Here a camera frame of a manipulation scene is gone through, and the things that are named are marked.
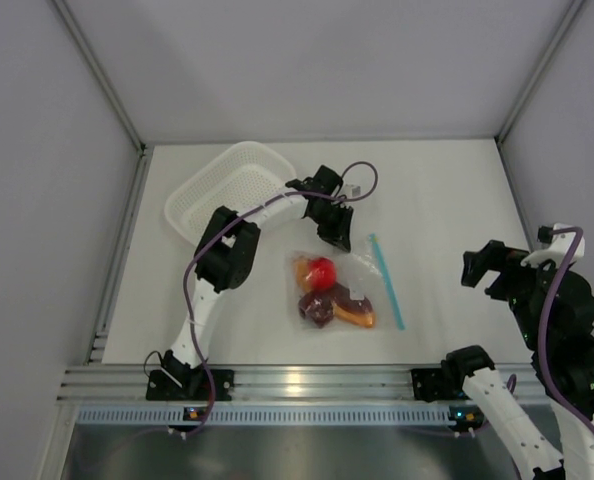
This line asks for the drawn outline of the red fake apple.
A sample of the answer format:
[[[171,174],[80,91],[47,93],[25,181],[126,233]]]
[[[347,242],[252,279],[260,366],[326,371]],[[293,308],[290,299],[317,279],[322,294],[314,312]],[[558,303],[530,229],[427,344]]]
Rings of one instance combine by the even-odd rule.
[[[311,291],[325,291],[332,288],[337,282],[335,263],[326,257],[309,259],[305,281]]]

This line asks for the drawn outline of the clear zip top bag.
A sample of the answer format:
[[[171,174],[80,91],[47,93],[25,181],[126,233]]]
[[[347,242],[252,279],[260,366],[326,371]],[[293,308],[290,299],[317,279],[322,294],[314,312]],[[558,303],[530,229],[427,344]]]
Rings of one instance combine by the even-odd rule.
[[[324,328],[317,328],[311,322],[302,319],[298,313],[297,303],[301,292],[297,286],[293,271],[292,261],[297,257],[327,257],[338,268],[340,282],[351,289],[363,293],[372,303],[376,322],[373,328],[361,328],[344,321],[334,319]],[[331,249],[320,252],[292,251],[285,261],[288,313],[296,325],[304,330],[322,333],[341,332],[377,332],[396,331],[404,332],[406,322],[402,313],[400,302],[394,291],[390,273],[379,243],[374,234],[369,234],[355,245],[350,253],[333,251]]]

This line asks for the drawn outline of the dark maroon fake fig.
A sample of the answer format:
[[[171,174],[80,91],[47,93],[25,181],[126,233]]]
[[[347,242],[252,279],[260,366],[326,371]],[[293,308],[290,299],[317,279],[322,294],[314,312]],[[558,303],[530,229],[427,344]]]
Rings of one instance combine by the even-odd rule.
[[[322,292],[311,291],[298,301],[298,312],[302,319],[311,322],[317,328],[324,328],[334,318],[332,301]]]

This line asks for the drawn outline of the orange maroon fake fruit slice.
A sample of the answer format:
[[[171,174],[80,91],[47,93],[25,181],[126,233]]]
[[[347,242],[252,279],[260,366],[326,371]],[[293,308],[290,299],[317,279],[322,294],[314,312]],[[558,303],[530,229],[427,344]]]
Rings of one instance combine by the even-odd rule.
[[[295,282],[300,289],[301,297],[311,292],[305,281],[305,277],[307,274],[307,262],[313,258],[318,257],[300,256],[292,261],[292,271]],[[328,290],[318,291],[327,295],[332,301],[334,307],[333,320],[338,319],[361,328],[373,328],[376,322],[376,313],[371,301],[357,289],[351,289],[341,283],[337,266],[336,270],[337,282],[335,285]]]

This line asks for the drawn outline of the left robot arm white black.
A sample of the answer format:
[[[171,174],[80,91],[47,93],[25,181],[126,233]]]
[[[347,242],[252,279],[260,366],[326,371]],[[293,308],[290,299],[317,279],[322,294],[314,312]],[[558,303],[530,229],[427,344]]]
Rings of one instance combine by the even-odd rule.
[[[239,288],[252,271],[261,234],[303,218],[316,225],[318,237],[336,249],[351,250],[353,208],[341,194],[344,179],[321,166],[314,176],[294,179],[269,199],[245,213],[226,206],[212,214],[183,276],[187,317],[172,346],[159,356],[149,373],[149,401],[192,400],[209,385],[216,397],[214,376],[206,361],[214,327],[226,293]]]

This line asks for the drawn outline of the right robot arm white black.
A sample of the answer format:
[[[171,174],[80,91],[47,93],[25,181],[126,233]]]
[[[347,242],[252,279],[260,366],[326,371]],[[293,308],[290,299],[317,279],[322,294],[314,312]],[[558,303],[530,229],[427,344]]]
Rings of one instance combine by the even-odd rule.
[[[594,295],[572,271],[583,256],[578,227],[548,228],[547,246],[528,252],[491,240],[463,255],[462,285],[486,289],[512,312],[531,365],[555,415],[561,446],[553,447],[524,412],[489,354],[473,345],[441,362],[445,388],[467,397],[510,454],[523,479],[594,479]]]

